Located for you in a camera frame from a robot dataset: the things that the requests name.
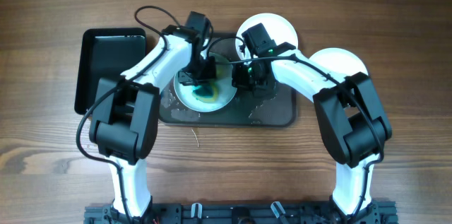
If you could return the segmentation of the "green yellow sponge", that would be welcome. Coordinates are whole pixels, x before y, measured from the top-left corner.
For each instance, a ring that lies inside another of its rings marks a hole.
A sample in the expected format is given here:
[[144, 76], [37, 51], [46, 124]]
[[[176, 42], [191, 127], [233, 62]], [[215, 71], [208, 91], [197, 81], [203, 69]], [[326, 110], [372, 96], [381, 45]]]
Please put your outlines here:
[[218, 99], [219, 90], [214, 83], [211, 83], [194, 87], [191, 94], [201, 102], [212, 103]]

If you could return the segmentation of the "white plate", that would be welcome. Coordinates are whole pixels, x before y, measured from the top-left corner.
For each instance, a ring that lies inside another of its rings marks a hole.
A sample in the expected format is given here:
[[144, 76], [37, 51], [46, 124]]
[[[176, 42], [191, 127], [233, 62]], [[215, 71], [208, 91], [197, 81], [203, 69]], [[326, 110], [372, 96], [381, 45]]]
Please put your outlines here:
[[207, 86], [184, 86], [174, 77], [174, 91], [183, 105], [197, 112], [214, 112], [224, 108], [236, 95], [232, 86], [232, 65], [217, 65], [217, 77]]
[[337, 47], [317, 51], [309, 58], [330, 71], [352, 76], [358, 72], [369, 75], [364, 62], [352, 52]]
[[246, 19], [240, 25], [236, 36], [243, 39], [242, 33], [259, 23], [263, 24], [270, 38], [275, 41], [276, 45], [288, 42], [295, 46], [296, 50], [299, 50], [298, 36], [293, 25], [282, 16], [274, 13], [260, 13]]

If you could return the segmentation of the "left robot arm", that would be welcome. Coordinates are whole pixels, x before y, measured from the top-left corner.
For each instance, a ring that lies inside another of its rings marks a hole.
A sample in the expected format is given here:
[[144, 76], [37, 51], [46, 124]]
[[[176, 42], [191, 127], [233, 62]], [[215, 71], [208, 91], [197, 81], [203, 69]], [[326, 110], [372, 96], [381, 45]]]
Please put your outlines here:
[[178, 73], [199, 86], [216, 77], [215, 60], [205, 58], [209, 19], [190, 12], [184, 25], [169, 25], [159, 33], [155, 48], [119, 76], [101, 78], [89, 119], [90, 141], [98, 147], [96, 160], [112, 172], [115, 198], [105, 219], [118, 223], [149, 221], [153, 198], [148, 190], [145, 159], [154, 146], [160, 94]]

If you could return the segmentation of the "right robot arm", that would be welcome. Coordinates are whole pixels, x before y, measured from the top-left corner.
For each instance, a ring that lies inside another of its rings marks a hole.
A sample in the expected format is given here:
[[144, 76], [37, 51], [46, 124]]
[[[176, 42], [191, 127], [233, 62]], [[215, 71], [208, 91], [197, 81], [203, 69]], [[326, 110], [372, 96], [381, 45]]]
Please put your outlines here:
[[283, 28], [254, 23], [237, 34], [244, 58], [234, 65], [241, 86], [255, 89], [267, 78], [287, 85], [314, 104], [323, 144], [336, 162], [333, 210], [359, 220], [371, 205], [374, 166], [384, 159], [392, 128], [364, 63], [352, 52], [327, 48], [311, 57], [288, 40]]

